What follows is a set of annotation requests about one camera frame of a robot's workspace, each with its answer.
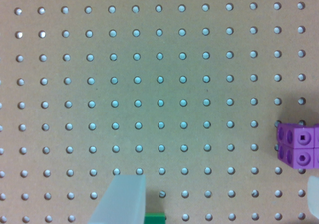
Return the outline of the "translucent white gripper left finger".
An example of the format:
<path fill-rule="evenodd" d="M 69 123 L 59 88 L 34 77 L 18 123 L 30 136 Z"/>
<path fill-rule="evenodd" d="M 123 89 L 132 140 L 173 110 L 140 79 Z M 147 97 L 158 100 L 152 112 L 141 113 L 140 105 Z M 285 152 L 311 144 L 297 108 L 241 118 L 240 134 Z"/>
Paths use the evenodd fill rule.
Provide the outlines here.
<path fill-rule="evenodd" d="M 146 178 L 143 175 L 116 175 L 88 224 L 144 224 Z"/>

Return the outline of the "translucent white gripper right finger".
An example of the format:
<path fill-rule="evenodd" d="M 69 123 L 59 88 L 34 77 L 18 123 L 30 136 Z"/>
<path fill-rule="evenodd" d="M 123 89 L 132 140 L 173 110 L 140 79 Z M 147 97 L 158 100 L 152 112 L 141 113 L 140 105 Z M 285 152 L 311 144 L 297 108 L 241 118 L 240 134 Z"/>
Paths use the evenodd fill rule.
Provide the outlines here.
<path fill-rule="evenodd" d="M 310 176 L 307 183 L 307 203 L 310 213 L 319 219 L 319 178 Z"/>

